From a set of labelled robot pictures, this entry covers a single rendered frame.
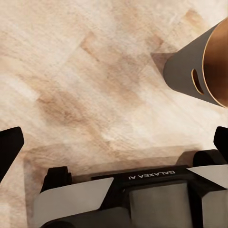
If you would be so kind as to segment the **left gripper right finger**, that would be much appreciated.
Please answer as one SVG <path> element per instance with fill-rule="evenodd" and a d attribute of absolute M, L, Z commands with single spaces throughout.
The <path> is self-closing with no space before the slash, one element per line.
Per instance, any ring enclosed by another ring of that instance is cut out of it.
<path fill-rule="evenodd" d="M 228 164 L 228 128 L 217 127 L 213 143 Z"/>

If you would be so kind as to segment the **trash can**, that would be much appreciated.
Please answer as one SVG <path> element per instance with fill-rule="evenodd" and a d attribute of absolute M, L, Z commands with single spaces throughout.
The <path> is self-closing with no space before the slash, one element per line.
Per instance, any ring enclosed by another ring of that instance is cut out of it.
<path fill-rule="evenodd" d="M 228 109 L 228 17 L 169 57 L 163 77 L 176 92 Z"/>

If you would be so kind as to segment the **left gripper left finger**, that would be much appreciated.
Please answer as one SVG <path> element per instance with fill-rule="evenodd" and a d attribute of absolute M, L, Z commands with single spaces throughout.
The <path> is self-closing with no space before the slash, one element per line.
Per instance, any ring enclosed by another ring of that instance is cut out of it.
<path fill-rule="evenodd" d="M 24 145 L 22 129 L 17 126 L 0 132 L 0 182 Z"/>

